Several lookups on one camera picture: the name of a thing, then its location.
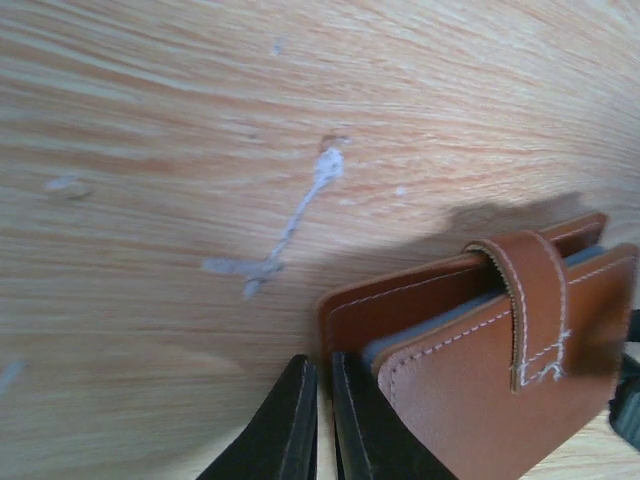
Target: white stitching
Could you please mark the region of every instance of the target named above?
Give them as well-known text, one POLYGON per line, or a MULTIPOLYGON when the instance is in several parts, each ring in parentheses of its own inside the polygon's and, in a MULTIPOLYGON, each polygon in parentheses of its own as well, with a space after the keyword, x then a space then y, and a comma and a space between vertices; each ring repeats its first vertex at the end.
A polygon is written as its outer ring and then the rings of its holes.
POLYGON ((571 232, 567 232, 567 233, 563 233, 562 235, 558 235, 557 237, 553 237, 553 239, 551 240, 552 242, 557 242, 558 240, 562 240, 563 238, 567 238, 570 237, 571 235, 575 235, 576 233, 581 233, 587 230, 591 230, 591 227, 599 227, 600 223, 599 222, 591 222, 588 225, 585 225, 584 227, 581 228, 577 228, 571 232))
POLYGON ((529 343, 529 339, 528 339, 529 327, 527 324, 527 302, 524 295, 524 289, 522 288, 522 283, 520 283, 520 279, 518 278, 518 274, 516 273, 516 269, 513 266, 513 263, 511 263, 511 260, 507 256, 507 253, 502 249, 502 247, 500 247, 500 245, 498 245, 492 240, 487 239, 487 240, 484 240, 484 242, 491 245, 496 250, 498 250, 498 253, 502 255, 503 260, 507 264, 507 268, 510 269, 511 271, 513 280, 516 282, 516 287, 518 288, 518 292, 520 292, 520 302, 522 302, 522 337, 523 338, 522 338, 522 361, 520 363, 520 368, 518 370, 520 372, 520 384, 524 385, 525 370, 526 370, 524 359, 527 358, 527 345, 529 343))
MULTIPOLYGON (((562 272, 562 268, 560 267, 560 263, 558 262, 558 254, 551 250, 549 243, 542 238, 539 233, 530 232, 533 237, 538 241, 540 245, 546 250, 549 254, 549 259, 553 263, 553 268, 556 270, 556 274, 558 275, 558 281, 560 282, 560 332, 558 333, 558 356, 556 358, 556 363, 559 365, 560 371, 562 370, 562 360, 564 359, 564 339, 565 336, 565 324, 567 322, 567 283, 564 273, 562 272)), ((558 381, 560 376, 562 375, 560 371, 556 370, 556 373, 553 376, 553 379, 558 381)))
MULTIPOLYGON (((589 230, 591 227, 599 226, 599 225, 600 225, 600 223, 598 223, 598 222, 591 222, 588 225, 585 225, 584 227, 580 227, 580 228, 577 228, 577 229, 572 230, 570 232, 563 233, 561 235, 553 237, 552 239, 550 239, 550 241, 551 242, 557 242, 558 240, 561 240, 561 239, 566 238, 566 237, 570 237, 571 235, 575 235, 575 234, 580 233, 582 231, 589 230)), ((430 278, 428 280, 423 280, 421 282, 411 283, 409 285, 404 285, 402 287, 392 288, 391 290, 388 290, 386 292, 381 292, 381 293, 377 293, 375 295, 370 295, 368 297, 359 298, 358 300, 354 300, 352 302, 345 303, 343 305, 340 305, 340 306, 334 308, 333 310, 331 310, 329 312, 329 314, 327 316, 327 322, 325 324, 325 337, 326 337, 326 342, 327 342, 327 348, 329 350, 331 350, 332 347, 333 347, 333 328, 332 328, 333 325, 332 325, 331 319, 332 319, 334 313, 336 313, 336 312, 338 312, 338 311, 340 311, 340 310, 342 310, 344 308, 350 307, 351 305, 356 305, 356 304, 363 303, 363 302, 366 302, 366 301, 369 301, 369 300, 373 300, 374 298, 383 297, 385 295, 389 295, 390 293, 394 293, 394 292, 397 292, 397 291, 400 291, 400 290, 405 290, 407 288, 418 287, 420 285, 424 285, 426 283, 429 283, 429 282, 434 281, 434 280, 439 280, 441 278, 446 278, 446 277, 450 277, 450 276, 453 276, 453 275, 459 275, 459 274, 462 274, 462 273, 465 273, 465 272, 469 272, 471 270, 476 270, 477 268, 478 267, 467 268, 466 270, 461 270, 460 272, 450 273, 450 274, 447 274, 447 275, 441 275, 440 277, 430 278)))
MULTIPOLYGON (((597 275, 597 274, 602 273, 602 272, 604 272, 606 270, 609 270, 609 269, 613 268, 614 266, 616 266, 616 265, 618 265, 620 263, 628 262, 630 260, 634 260, 635 261, 636 257, 635 256, 630 256, 630 257, 624 257, 624 258, 621 258, 619 260, 616 260, 615 262, 610 263, 609 265, 606 265, 606 266, 604 266, 602 268, 599 268, 598 270, 595 270, 595 271, 593 271, 591 273, 583 275, 582 277, 579 277, 579 278, 576 278, 575 280, 570 281, 569 284, 579 283, 579 282, 581 282, 583 280, 586 280, 587 278, 593 277, 594 275, 597 275)), ((484 327, 486 325, 489 325, 490 323, 493 323, 498 318, 501 318, 501 317, 507 315, 508 313, 509 313, 509 311, 503 312, 500 315, 498 315, 497 317, 492 318, 491 320, 488 320, 486 322, 482 322, 481 324, 476 325, 475 327, 473 327, 473 328, 471 328, 469 330, 466 330, 462 334, 456 335, 450 341, 449 340, 447 341, 448 342, 447 345, 452 343, 454 340, 458 340, 458 339, 462 338, 463 336, 468 335, 472 331, 476 331, 481 327, 484 327)), ((429 354, 433 353, 434 348, 435 347, 427 349, 427 350, 423 350, 422 352, 419 352, 417 354, 411 355, 409 357, 405 357, 405 358, 401 359, 400 362, 398 362, 398 364, 391 369, 391 378, 389 379, 389 390, 391 391, 391 406, 394 407, 394 409, 395 409, 395 403, 396 403, 396 391, 395 391, 395 381, 394 381, 393 377, 394 377, 395 373, 402 366, 407 364, 410 360, 417 360, 417 359, 421 358, 424 355, 429 355, 429 354)), ((543 370, 541 370, 540 372, 538 372, 535 375, 533 375, 530 379, 526 380, 525 381, 525 385, 528 384, 531 380, 533 380, 534 378, 536 378, 538 376, 546 375, 549 371, 556 369, 556 367, 557 367, 556 362, 547 365, 543 370)))
POLYGON ((579 278, 576 278, 575 280, 571 280, 569 282, 569 285, 573 285, 574 283, 580 283, 583 280, 586 280, 587 278, 593 277, 594 275, 598 275, 599 273, 605 272, 605 271, 615 267, 616 265, 618 265, 620 263, 628 262, 629 260, 635 260, 635 257, 633 257, 633 256, 624 257, 624 258, 621 258, 619 260, 616 260, 615 262, 610 263, 609 265, 605 265, 604 267, 599 268, 598 270, 594 270, 593 272, 587 273, 586 275, 583 275, 583 276, 581 276, 579 278))
POLYGON ((440 280, 442 278, 453 277, 454 275, 461 275, 463 273, 470 272, 471 270, 475 270, 475 269, 476 269, 476 267, 467 268, 467 269, 461 270, 459 272, 447 273, 446 275, 440 275, 439 277, 429 278, 427 280, 422 280, 420 282, 411 283, 409 285, 403 285, 402 287, 396 287, 396 288, 393 288, 391 290, 387 290, 386 292, 376 293, 375 295, 370 295, 368 297, 359 298, 358 300, 354 300, 353 302, 345 303, 343 305, 340 305, 339 307, 334 308, 333 310, 331 310, 331 312, 329 312, 329 315, 327 316, 327 322, 325 324, 325 330, 326 330, 325 337, 327 339, 326 340, 327 341, 327 348, 329 350, 331 350, 332 347, 333 347, 333 342, 332 342, 332 340, 333 340, 333 329, 332 329, 332 326, 333 325, 332 325, 331 320, 332 320, 333 315, 336 312, 338 312, 338 311, 340 311, 340 310, 342 310, 342 309, 344 309, 346 307, 350 307, 352 305, 357 305, 357 304, 360 304, 360 303, 367 302, 369 300, 373 300, 375 298, 380 298, 380 297, 383 297, 385 295, 389 295, 390 293, 398 292, 400 290, 406 290, 408 288, 419 287, 420 285, 425 285, 427 283, 431 283, 431 282, 434 282, 436 280, 440 280))
MULTIPOLYGON (((567 330, 565 332, 562 332, 561 336, 562 339, 564 340, 565 338, 569 338, 569 336, 571 335, 571 330, 567 330)), ((546 347, 545 349, 541 350, 540 352, 536 353, 533 357, 531 357, 529 360, 527 360, 525 363, 528 365, 531 362, 533 362, 534 360, 537 360, 539 357, 543 356, 545 353, 547 353, 549 350, 552 350, 556 347, 560 346, 560 342, 557 343, 552 343, 551 345, 549 345, 548 347, 546 347)))
POLYGON ((398 362, 398 364, 393 367, 391 369, 391 378, 389 379, 389 391, 391 392, 391 406, 395 408, 396 406, 396 386, 395 386, 395 380, 394 380, 394 376, 396 374, 396 372, 401 368, 404 367, 407 363, 413 361, 413 360, 418 360, 419 358, 425 356, 425 355, 430 355, 435 351, 438 351, 442 348, 444 348, 446 345, 450 345, 453 342, 455 342, 456 340, 460 340, 462 337, 465 337, 467 335, 470 335, 471 333, 481 329, 482 327, 486 327, 487 325, 492 324, 493 322, 495 322, 496 320, 498 320, 499 318, 504 317, 505 315, 508 315, 511 312, 511 310, 507 310, 506 312, 502 312, 500 315, 496 315, 495 317, 493 317, 490 320, 487 320, 485 322, 482 322, 478 325, 476 325, 475 327, 472 327, 468 330, 465 330, 464 332, 456 335, 455 337, 452 337, 448 340, 445 340, 444 342, 438 343, 437 345, 434 345, 433 347, 430 347, 426 350, 422 350, 421 352, 418 353, 414 353, 413 355, 410 355, 408 357, 403 358, 402 360, 400 360, 400 362, 398 362))

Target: light wood surface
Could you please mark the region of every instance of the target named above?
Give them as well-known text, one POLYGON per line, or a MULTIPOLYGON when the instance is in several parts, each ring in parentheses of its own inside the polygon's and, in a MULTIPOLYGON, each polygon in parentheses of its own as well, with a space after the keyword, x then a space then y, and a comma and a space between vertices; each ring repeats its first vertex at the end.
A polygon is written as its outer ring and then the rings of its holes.
MULTIPOLYGON (((640 243, 639 5, 0 2, 0 478, 193 478, 325 291, 590 209, 640 243), (285 269, 201 271, 268 255, 332 135, 285 269)), ((638 460, 601 417, 528 478, 638 460)))

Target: wood grain surface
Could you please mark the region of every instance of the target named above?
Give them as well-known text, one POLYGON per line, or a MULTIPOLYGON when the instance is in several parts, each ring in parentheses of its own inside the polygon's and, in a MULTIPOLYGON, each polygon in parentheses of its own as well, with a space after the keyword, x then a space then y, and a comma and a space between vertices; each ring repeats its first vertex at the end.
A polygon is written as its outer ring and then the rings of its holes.
MULTIPOLYGON (((640 243, 633 0, 2 0, 0 45, 3 479, 195 477, 333 287, 590 209, 640 243), (264 259, 328 136, 344 176, 243 300, 202 260, 264 259)), ((602 416, 527 478, 638 460, 602 416)))

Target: brown leather wallet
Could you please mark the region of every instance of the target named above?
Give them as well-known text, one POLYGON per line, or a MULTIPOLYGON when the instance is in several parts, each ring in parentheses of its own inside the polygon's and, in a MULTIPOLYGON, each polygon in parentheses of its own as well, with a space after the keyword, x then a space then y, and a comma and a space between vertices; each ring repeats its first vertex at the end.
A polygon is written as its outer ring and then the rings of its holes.
POLYGON ((325 360, 359 352, 409 430, 461 480, 519 478, 613 395, 638 248, 607 217, 471 242, 332 292, 325 360))

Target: black object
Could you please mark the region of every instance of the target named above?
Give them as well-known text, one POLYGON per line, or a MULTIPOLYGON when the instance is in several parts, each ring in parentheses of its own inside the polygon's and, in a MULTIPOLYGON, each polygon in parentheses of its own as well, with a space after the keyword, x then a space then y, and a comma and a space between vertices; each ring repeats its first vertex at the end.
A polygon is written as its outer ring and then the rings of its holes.
POLYGON ((340 480, 457 480, 404 426, 356 354, 332 358, 340 480))
MULTIPOLYGON (((629 342, 640 342, 634 310, 629 342)), ((457 480, 404 426, 360 356, 332 358, 336 454, 340 480, 457 480)), ((240 436, 197 480, 313 480, 318 416, 316 368, 296 355, 240 436)), ((640 363, 622 359, 610 403, 613 430, 640 450, 640 363)))
POLYGON ((316 367, 293 357, 247 428, 197 480, 315 479, 317 385, 316 367))
MULTIPOLYGON (((640 342, 640 310, 631 314, 629 342, 640 342)), ((640 450, 640 363, 624 354, 620 383, 610 404, 609 423, 624 440, 640 450)))

